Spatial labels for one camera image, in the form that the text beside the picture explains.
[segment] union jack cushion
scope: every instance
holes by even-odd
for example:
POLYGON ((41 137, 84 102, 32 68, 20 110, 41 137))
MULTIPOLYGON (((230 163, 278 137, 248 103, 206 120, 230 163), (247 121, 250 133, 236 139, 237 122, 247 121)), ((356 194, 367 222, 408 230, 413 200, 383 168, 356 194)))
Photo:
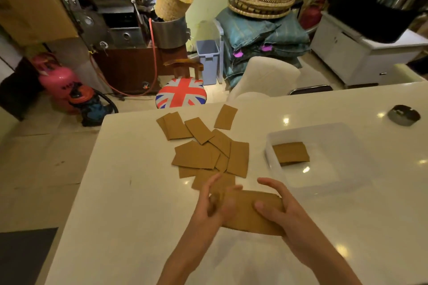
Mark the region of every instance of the union jack cushion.
POLYGON ((205 104, 207 92, 203 80, 177 78, 168 82, 156 96, 157 108, 182 107, 205 104))

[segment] black mat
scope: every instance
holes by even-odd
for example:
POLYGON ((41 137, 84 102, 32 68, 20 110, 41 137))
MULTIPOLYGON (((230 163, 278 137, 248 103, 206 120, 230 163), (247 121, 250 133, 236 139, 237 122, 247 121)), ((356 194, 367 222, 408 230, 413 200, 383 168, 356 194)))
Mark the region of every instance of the black mat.
POLYGON ((34 285, 56 230, 0 233, 0 284, 34 285))

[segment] red container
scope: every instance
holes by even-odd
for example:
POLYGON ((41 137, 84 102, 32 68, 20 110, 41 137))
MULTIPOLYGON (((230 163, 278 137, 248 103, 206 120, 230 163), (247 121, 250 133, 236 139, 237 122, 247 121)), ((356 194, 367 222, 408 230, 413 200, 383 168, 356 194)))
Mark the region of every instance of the red container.
POLYGON ((68 95, 74 82, 80 82, 77 75, 69 68, 61 66, 52 53, 41 53, 32 58, 31 62, 39 72, 39 81, 55 102, 74 112, 76 109, 68 103, 68 95))

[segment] metal ashtray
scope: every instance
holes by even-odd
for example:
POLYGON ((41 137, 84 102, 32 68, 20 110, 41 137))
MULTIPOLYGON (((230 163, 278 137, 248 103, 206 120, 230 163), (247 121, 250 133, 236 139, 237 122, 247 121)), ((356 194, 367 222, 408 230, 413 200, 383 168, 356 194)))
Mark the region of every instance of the metal ashtray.
POLYGON ((388 112, 388 117, 401 126, 411 126, 421 119, 421 115, 415 109, 406 105, 395 105, 388 112))

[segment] purple tag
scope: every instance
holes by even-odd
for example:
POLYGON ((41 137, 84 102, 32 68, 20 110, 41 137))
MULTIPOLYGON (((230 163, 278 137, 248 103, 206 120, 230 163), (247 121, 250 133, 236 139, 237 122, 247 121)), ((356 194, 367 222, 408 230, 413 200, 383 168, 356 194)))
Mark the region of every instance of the purple tag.
POLYGON ((270 52, 272 51, 274 47, 270 44, 270 45, 262 45, 260 47, 260 50, 262 50, 263 52, 270 52))
POLYGON ((242 56, 243 56, 243 52, 242 52, 241 50, 238 50, 238 51, 236 51, 236 52, 233 54, 233 56, 234 56, 234 57, 242 57, 242 56))

